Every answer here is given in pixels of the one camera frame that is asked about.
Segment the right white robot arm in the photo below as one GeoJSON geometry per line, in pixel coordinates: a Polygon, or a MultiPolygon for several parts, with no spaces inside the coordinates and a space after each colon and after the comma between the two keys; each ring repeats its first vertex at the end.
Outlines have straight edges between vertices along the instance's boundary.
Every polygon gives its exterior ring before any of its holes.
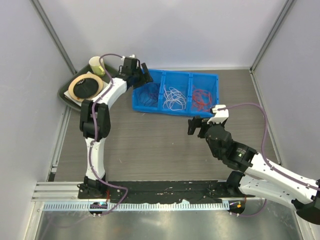
{"type": "Polygon", "coordinates": [[[268,159],[252,147],[233,140],[225,122],[214,117],[195,116],[188,120],[188,135],[199,128],[214,158],[232,169],[226,193],[261,197],[292,209],[303,220],[320,223],[320,182],[294,173],[268,159]]]}

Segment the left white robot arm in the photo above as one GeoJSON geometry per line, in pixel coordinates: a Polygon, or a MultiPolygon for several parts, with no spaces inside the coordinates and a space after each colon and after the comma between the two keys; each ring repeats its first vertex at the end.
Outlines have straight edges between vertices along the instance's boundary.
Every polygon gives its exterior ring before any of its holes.
{"type": "Polygon", "coordinates": [[[123,56],[123,64],[116,77],[108,71],[110,81],[107,87],[92,100],[84,100],[80,108],[79,129],[83,133],[87,148],[87,169],[83,183],[78,185],[79,199],[102,199],[110,188],[123,190],[121,201],[128,189],[106,181],[104,167],[104,147],[111,131],[110,108],[129,88],[139,88],[153,82],[146,63],[141,63],[134,55],[123,56]]]}

